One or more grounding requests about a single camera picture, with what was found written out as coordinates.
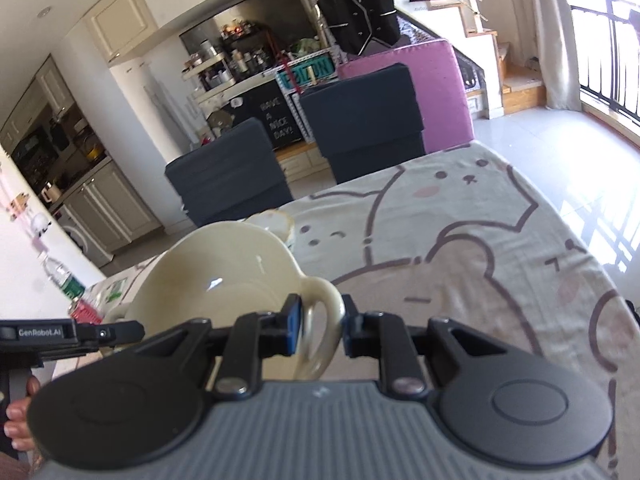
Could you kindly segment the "person's left hand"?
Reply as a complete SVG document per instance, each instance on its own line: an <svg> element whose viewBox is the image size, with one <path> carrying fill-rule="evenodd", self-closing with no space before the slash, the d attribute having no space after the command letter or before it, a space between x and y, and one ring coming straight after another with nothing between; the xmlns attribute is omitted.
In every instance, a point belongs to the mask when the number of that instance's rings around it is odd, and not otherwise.
<svg viewBox="0 0 640 480"><path fill-rule="evenodd" d="M1 419L1 435L6 438L9 449L1 451L2 479L28 479L32 473L32 463L19 460L14 457L15 453L24 453L32 460L39 458L35 440L27 423L29 405L39 389L40 381L34 375L30 375L26 382L24 398L12 401L4 410L4 416Z"/></svg>

